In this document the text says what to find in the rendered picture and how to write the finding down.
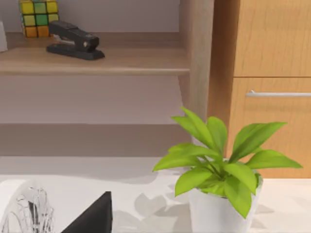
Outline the black stapler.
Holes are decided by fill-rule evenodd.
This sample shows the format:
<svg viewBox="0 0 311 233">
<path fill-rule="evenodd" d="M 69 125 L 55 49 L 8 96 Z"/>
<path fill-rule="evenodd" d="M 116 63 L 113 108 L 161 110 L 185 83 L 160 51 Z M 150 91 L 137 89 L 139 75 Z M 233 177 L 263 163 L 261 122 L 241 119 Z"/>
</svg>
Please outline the black stapler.
<svg viewBox="0 0 311 233">
<path fill-rule="evenodd" d="M 49 23 L 49 32 L 57 43 L 48 45 L 46 51 L 83 60 L 98 60 L 105 58 L 101 50 L 97 50 L 99 37 L 85 32 L 77 26 L 56 20 Z"/>
</svg>

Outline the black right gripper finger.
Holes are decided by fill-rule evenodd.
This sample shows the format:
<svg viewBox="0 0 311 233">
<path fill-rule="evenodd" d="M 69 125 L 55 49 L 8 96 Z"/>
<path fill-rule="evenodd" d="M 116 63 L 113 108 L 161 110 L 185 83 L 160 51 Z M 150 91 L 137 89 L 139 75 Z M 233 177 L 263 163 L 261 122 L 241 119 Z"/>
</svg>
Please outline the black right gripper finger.
<svg viewBox="0 0 311 233">
<path fill-rule="evenodd" d="M 104 192 L 61 233 L 112 233 L 112 193 Z"/>
</svg>

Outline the clear glass cup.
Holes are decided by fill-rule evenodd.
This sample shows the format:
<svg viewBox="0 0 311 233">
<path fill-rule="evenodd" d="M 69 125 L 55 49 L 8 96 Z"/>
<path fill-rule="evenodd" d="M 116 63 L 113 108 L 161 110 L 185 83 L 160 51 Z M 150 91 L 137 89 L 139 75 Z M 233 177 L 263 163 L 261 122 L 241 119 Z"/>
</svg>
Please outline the clear glass cup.
<svg viewBox="0 0 311 233">
<path fill-rule="evenodd" d="M 34 180 L 0 182 L 0 233 L 55 233 L 54 209 Z"/>
</svg>

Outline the wooden cupboard door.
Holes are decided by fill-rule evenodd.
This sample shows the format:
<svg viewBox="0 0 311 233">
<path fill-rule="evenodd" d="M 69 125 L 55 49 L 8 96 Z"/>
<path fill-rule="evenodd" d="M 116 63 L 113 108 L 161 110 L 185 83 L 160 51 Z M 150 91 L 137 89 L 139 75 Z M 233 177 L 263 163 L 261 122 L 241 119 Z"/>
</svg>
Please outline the wooden cupboard door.
<svg viewBox="0 0 311 233">
<path fill-rule="evenodd" d="M 236 77 L 311 77 L 311 0 L 241 0 Z"/>
</svg>

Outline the white object on shelf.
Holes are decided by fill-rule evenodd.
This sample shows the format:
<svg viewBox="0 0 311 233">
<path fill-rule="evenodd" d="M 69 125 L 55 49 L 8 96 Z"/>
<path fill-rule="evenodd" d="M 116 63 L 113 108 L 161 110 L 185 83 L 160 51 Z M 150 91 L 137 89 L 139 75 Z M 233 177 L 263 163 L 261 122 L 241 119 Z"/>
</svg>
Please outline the white object on shelf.
<svg viewBox="0 0 311 233">
<path fill-rule="evenodd" d="M 7 39 L 6 33 L 3 25 L 3 21 L 0 20 L 0 53 L 7 51 Z"/>
</svg>

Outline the wooden drawer front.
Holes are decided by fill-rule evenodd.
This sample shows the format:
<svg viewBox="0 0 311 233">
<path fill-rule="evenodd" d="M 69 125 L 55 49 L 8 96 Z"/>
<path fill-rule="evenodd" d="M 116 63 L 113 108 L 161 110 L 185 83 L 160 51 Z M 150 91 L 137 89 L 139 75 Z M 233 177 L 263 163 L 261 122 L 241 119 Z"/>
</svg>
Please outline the wooden drawer front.
<svg viewBox="0 0 311 233">
<path fill-rule="evenodd" d="M 237 133 L 253 123 L 269 137 L 263 150 L 280 152 L 300 168 L 261 169 L 265 178 L 311 179 L 311 97 L 246 97 L 255 92 L 311 93 L 311 78 L 234 78 L 227 155 L 233 150 Z"/>
</svg>

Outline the yellow green puzzle cube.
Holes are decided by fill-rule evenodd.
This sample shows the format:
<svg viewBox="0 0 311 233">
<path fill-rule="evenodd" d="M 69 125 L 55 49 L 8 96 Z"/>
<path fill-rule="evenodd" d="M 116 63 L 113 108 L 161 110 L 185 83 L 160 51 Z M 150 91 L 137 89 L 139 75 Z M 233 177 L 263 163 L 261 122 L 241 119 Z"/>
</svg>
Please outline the yellow green puzzle cube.
<svg viewBox="0 0 311 233">
<path fill-rule="evenodd" d="M 57 0 L 19 0 L 19 10 L 26 38 L 51 36 L 49 23 L 59 20 Z"/>
</svg>

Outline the green plant in white pot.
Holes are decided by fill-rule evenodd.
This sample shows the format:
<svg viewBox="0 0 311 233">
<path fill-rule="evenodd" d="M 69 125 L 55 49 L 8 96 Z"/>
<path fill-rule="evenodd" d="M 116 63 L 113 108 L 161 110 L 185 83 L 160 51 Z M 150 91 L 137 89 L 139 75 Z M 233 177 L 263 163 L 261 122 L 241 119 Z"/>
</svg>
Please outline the green plant in white pot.
<svg viewBox="0 0 311 233">
<path fill-rule="evenodd" d="M 215 116 L 202 120 L 184 108 L 173 120 L 199 144 L 179 143 L 154 166 L 154 171 L 183 167 L 174 195 L 189 195 L 192 233 L 248 233 L 263 185 L 259 170 L 300 168 L 301 165 L 261 145 L 269 135 L 262 123 L 244 126 L 236 135 L 229 158 L 224 157 L 227 127 Z"/>
</svg>

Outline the pale wooden open shelf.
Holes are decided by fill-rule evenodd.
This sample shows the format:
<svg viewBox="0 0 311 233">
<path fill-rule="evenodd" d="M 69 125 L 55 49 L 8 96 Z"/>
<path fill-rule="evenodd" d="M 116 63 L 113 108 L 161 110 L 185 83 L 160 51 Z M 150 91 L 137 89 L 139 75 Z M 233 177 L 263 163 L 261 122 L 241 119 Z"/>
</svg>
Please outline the pale wooden open shelf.
<svg viewBox="0 0 311 233">
<path fill-rule="evenodd" d="M 18 0 L 0 0 L 0 156 L 161 157 L 204 118 L 215 0 L 58 0 L 60 17 L 100 38 L 105 58 L 25 38 Z"/>
</svg>

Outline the wooden cupboard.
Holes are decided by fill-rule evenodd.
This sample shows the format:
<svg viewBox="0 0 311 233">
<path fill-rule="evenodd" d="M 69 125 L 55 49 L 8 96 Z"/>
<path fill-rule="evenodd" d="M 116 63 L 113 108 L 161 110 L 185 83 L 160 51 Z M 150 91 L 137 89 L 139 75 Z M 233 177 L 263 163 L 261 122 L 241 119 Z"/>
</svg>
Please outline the wooden cupboard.
<svg viewBox="0 0 311 233">
<path fill-rule="evenodd" d="M 215 1 L 208 114 L 222 119 L 228 129 L 234 78 L 248 78 L 236 77 L 234 74 L 240 2 L 241 0 Z M 228 140 L 225 145 L 225 157 L 229 157 L 227 155 L 227 145 Z"/>
</svg>

